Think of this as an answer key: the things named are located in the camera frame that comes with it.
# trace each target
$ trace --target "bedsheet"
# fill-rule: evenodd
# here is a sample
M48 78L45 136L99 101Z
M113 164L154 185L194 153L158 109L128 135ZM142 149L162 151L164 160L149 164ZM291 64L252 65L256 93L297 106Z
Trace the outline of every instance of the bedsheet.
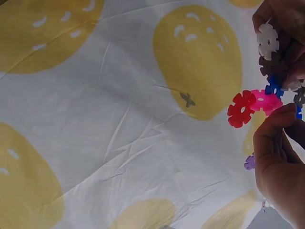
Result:
M267 84L260 2L3 3L0 228L247 228L266 114L228 107Z

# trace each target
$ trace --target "yellow oval print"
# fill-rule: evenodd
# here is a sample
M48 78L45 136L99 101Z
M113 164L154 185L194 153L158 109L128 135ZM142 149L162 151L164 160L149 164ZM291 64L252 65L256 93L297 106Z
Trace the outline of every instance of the yellow oval print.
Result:
M262 0L229 0L231 4L240 8L252 8L262 2Z
M104 0L8 0L0 6L0 72L36 73L71 57L95 28Z
M266 115L265 112L263 111L257 111L253 115L251 126L243 142L244 155L250 156L254 152L253 135L256 132L256 130L260 127L260 125L264 122L265 119L266 119Z
M64 212L62 189L47 162L0 123L0 228L51 229Z
M191 117L211 120L242 85L237 37L222 17L190 5L168 13L153 34L159 68L178 105Z
M254 207L256 195L253 190L235 199L211 216L201 229L240 229L248 212Z
M147 199L128 207L108 229L158 229L171 225L176 208L166 199Z

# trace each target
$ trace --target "plastic building toy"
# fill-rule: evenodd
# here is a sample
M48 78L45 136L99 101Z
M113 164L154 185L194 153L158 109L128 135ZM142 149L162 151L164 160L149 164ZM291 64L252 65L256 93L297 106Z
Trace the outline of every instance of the plastic building toy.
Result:
M300 89L301 87L302 87L302 83L301 83L299 80L297 80L297 81L291 82L291 83L288 84L287 86L283 86L283 87L282 87L282 90L284 90L284 91L289 91L289 90L291 90L291 91L294 92L294 91Z
M296 107L297 107L296 118L302 119L303 118L303 116L302 116L302 108L299 107L298 105Z
M276 52L280 48L277 32L269 23L262 24L259 27L259 31L260 33L257 34L259 54L270 61L272 59L271 53Z
M250 91L243 91L243 94L238 93L233 99L235 104L228 108L229 124L235 128L241 128L243 124L247 124L251 120L251 114L254 114L254 110L250 107L255 102L255 95Z
M296 90L296 95L294 97L294 103L303 108L303 104L305 104L305 87L301 87Z
M254 169L255 168L255 159L254 159L254 153L252 153L251 156L249 156L245 163L244 163L244 167L245 169L247 170L251 170L251 169Z
M277 98L281 99L281 96L284 95L284 91L281 90L281 85L276 81L276 76L273 75L268 80L269 85L265 88L265 94L275 94Z
M281 60L281 56L273 52L271 61L265 60L263 57L259 58L258 64L263 76L267 76L267 80L273 75L276 76L276 82L281 85L288 77L288 67L286 63Z
M254 111L262 109L266 116L269 116L272 111L283 105L282 101L275 94L265 94L265 90L253 90L251 92L255 95L256 102L250 108Z

